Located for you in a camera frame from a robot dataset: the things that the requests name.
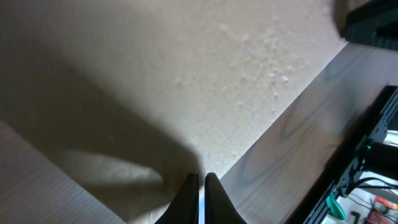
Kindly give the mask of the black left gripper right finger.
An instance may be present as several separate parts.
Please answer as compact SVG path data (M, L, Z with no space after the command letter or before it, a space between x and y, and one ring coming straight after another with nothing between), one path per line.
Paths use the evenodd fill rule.
M205 177L205 224L246 224L212 172Z

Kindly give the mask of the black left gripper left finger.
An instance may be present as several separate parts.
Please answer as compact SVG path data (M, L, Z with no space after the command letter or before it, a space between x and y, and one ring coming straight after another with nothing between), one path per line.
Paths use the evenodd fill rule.
M199 176L189 174L176 196L155 224L197 224Z

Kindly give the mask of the brown cardboard box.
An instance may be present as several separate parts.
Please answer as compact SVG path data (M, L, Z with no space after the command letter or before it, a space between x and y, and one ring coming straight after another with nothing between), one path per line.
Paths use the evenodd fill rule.
M345 46L346 1L2 1L1 119L127 223L224 175Z

